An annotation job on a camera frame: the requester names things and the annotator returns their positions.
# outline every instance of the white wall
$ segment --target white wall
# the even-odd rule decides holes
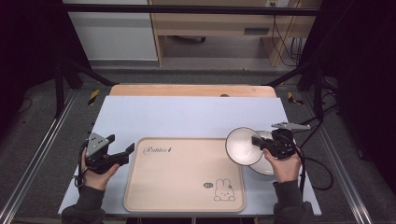
[[[64,0],[79,4],[146,5],[147,0]],[[157,61],[148,13],[69,12],[89,60]]]

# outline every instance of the rabbit cartoon drawing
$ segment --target rabbit cartoon drawing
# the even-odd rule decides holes
[[[218,201],[235,201],[233,186],[231,186],[231,181],[229,179],[218,179],[216,181],[216,190],[215,190],[215,198],[216,202]]]

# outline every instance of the sleeve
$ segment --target sleeve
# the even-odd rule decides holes
[[[297,180],[274,183],[277,203],[274,206],[275,224],[315,223],[310,202],[303,202]]]
[[[102,223],[106,215],[105,210],[101,209],[104,196],[104,190],[83,186],[77,203],[62,211],[62,223]]]

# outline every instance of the wooden serving tray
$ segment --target wooden serving tray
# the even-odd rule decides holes
[[[128,211],[238,212],[245,207],[241,166],[221,138],[143,138],[125,192]]]

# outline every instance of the white table surface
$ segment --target white table surface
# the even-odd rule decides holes
[[[116,135],[109,146],[110,155],[122,152],[144,137],[226,138],[238,127],[272,131],[273,123],[288,121],[278,98],[261,97],[184,97],[184,96],[107,96],[93,132],[108,137]],[[236,213],[136,213],[123,205],[124,194],[134,153],[130,162],[111,177],[102,208],[108,215],[124,217],[260,217],[273,214],[276,195],[275,178],[260,175],[248,166],[242,169],[246,206]],[[74,180],[59,213],[78,199]],[[306,177],[304,200],[312,203],[315,215],[321,215],[309,176]]]

